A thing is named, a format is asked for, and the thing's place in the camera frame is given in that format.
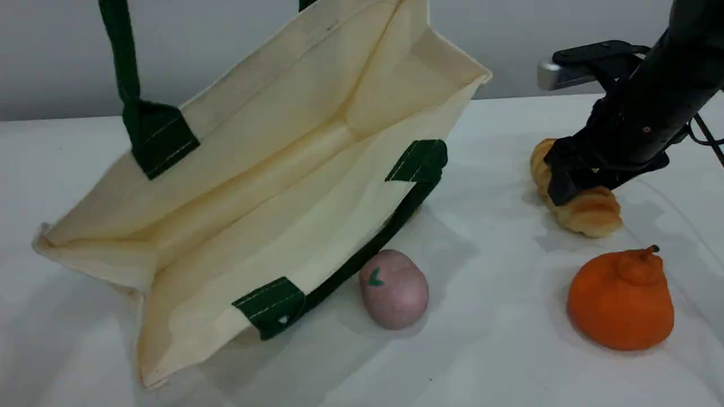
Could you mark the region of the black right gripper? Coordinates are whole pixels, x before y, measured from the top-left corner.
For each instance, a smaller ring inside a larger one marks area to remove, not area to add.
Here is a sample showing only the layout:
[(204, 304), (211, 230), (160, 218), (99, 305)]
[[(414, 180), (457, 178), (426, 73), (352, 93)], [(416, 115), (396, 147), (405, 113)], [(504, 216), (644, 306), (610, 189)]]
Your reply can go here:
[(695, 70), (639, 67), (597, 101), (586, 125), (554, 141), (545, 155), (548, 195), (563, 206), (585, 190), (614, 190), (667, 167), (666, 149), (708, 103), (709, 82)]

